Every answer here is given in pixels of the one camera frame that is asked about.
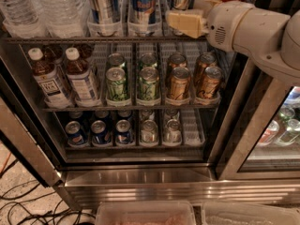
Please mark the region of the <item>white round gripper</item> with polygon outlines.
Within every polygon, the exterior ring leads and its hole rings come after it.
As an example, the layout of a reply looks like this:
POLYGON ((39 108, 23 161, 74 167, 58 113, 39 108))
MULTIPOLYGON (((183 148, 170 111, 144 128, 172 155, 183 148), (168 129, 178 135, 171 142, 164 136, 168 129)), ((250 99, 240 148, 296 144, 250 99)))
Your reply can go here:
POLYGON ((194 0, 193 8, 168 10, 167 24, 191 38, 199 38, 208 33, 206 39, 211 46, 224 52, 232 52, 234 33, 246 13, 254 6, 240 1, 222 3, 221 0, 194 0))

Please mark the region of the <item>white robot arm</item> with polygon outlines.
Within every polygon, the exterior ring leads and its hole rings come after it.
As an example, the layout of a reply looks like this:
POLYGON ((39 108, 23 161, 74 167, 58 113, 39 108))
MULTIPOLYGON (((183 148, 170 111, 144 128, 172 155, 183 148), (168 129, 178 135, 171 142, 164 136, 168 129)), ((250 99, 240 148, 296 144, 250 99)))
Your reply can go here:
POLYGON ((190 38, 206 37, 224 52, 241 53, 263 72, 300 85, 300 18, 241 1, 196 0, 193 9, 169 10, 167 24, 190 38))

